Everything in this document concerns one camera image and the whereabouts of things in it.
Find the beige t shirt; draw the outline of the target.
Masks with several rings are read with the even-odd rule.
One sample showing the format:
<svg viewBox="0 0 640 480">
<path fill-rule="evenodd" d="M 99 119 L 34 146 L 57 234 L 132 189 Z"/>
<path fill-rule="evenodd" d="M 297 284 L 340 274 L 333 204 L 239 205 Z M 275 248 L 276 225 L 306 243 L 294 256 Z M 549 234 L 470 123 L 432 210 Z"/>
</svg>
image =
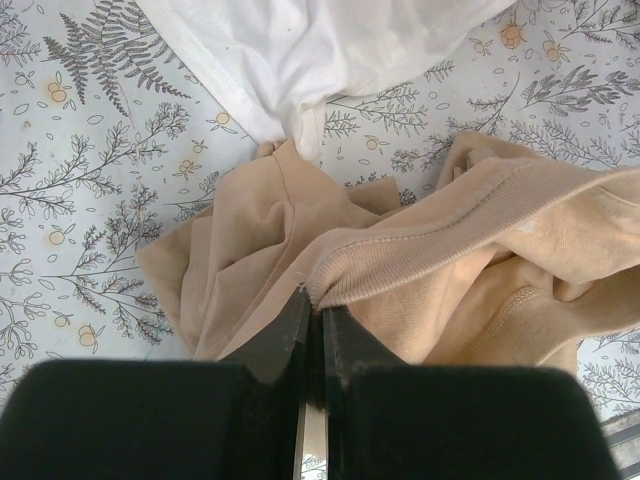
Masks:
<svg viewBox="0 0 640 480">
<path fill-rule="evenodd" d="M 464 132 L 435 190 L 404 206 L 393 178 L 345 188 L 269 143 L 137 261 L 198 359 L 226 357 L 303 289 L 411 364 L 575 372 L 581 340 L 639 321 L 639 172 Z"/>
</svg>

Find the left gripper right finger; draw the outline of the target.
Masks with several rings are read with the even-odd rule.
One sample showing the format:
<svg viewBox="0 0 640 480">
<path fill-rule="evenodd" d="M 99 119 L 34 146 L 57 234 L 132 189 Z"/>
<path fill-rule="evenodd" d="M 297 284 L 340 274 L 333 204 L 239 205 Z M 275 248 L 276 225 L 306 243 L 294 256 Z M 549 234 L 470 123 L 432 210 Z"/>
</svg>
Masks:
<svg viewBox="0 0 640 480">
<path fill-rule="evenodd" d="M 322 315 L 332 479 L 616 479 L 589 399 L 555 368 L 413 366 Z"/>
</svg>

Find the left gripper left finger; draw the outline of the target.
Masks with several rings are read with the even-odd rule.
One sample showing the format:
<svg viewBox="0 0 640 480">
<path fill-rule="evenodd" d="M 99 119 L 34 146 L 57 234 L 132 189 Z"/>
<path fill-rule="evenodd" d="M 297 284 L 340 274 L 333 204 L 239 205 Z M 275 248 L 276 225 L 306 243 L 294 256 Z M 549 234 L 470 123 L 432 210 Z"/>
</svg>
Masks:
<svg viewBox="0 0 640 480">
<path fill-rule="evenodd" d="M 310 301 L 220 361 L 51 360 L 1 415 L 5 479 L 296 479 Z"/>
</svg>

